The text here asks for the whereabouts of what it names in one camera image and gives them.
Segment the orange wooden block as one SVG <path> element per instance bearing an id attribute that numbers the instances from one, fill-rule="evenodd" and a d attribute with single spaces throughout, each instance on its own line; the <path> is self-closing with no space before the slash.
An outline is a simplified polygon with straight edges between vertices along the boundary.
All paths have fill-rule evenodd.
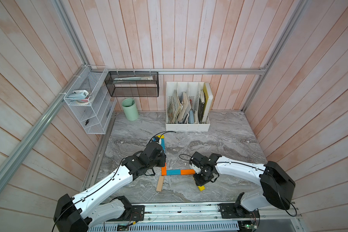
<path id="1" fill-rule="evenodd" d="M 166 164 L 164 167 L 161 168 L 161 175 L 162 176 L 166 176 L 167 175 L 167 168 L 166 168 Z"/>
<path id="2" fill-rule="evenodd" d="M 194 175 L 195 173 L 196 172 L 193 169 L 186 169 L 180 171 L 181 175 Z"/>

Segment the natural wooden block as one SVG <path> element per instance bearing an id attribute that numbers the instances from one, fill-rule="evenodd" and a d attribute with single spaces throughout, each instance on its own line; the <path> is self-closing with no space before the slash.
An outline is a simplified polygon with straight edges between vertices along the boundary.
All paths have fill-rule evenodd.
<path id="1" fill-rule="evenodd" d="M 163 183 L 164 183 L 164 178 L 165 178 L 165 176 L 160 176 L 160 177 L 159 177 L 156 191 L 158 191 L 158 192 L 161 192 L 161 191 L 162 191 Z"/>

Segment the teal wooden block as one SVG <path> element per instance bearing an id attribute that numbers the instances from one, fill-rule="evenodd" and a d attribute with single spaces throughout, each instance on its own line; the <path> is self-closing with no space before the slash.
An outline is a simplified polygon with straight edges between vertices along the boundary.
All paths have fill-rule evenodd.
<path id="1" fill-rule="evenodd" d="M 161 142 L 161 146 L 162 146 L 163 151 L 165 151 L 165 142 L 164 142 L 164 139 L 161 138 L 161 139 L 160 139 L 160 142 Z"/>
<path id="2" fill-rule="evenodd" d="M 167 170 L 166 175 L 167 176 L 181 175 L 181 170 Z"/>

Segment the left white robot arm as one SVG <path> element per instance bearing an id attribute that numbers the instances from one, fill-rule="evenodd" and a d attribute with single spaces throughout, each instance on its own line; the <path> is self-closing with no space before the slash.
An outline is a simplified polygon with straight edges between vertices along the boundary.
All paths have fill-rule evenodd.
<path id="1" fill-rule="evenodd" d="M 54 228 L 60 232 L 86 232 L 108 220 L 133 218 L 132 204 L 125 196 L 103 201 L 154 167 L 164 167 L 166 155 L 157 136 L 150 139 L 143 151 L 124 158 L 118 168 L 92 187 L 71 197 L 60 197 L 53 217 Z"/>

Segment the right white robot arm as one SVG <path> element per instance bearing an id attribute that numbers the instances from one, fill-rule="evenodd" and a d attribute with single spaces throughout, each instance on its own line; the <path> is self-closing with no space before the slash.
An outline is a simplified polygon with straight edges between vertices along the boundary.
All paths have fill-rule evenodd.
<path id="1" fill-rule="evenodd" d="M 189 164 L 195 171 L 193 178 L 198 187 L 214 183 L 220 175 L 238 177 L 259 186 L 254 191 L 239 194 L 234 204 L 219 205 L 221 212 L 232 217 L 243 218 L 265 206 L 288 211 L 292 205 L 296 183 L 274 161 L 267 164 L 247 163 L 220 154 L 212 153 L 206 157 L 195 152 Z"/>

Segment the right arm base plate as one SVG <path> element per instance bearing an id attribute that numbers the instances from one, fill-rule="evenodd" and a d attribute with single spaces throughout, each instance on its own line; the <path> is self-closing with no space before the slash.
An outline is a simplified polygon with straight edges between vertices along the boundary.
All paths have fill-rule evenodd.
<path id="1" fill-rule="evenodd" d="M 236 203 L 223 203 L 218 204 L 218 210 L 221 213 L 223 219 L 231 218 L 256 218 L 259 219 L 260 213 L 258 210 L 247 211 L 242 206 Z"/>

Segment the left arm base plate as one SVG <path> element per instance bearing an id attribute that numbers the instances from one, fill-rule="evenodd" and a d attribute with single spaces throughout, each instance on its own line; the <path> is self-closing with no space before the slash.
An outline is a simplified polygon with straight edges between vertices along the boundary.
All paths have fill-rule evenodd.
<path id="1" fill-rule="evenodd" d="M 116 219 L 110 219 L 109 221 L 143 221 L 145 214 L 145 206 L 137 205 L 126 209 L 123 214 Z"/>

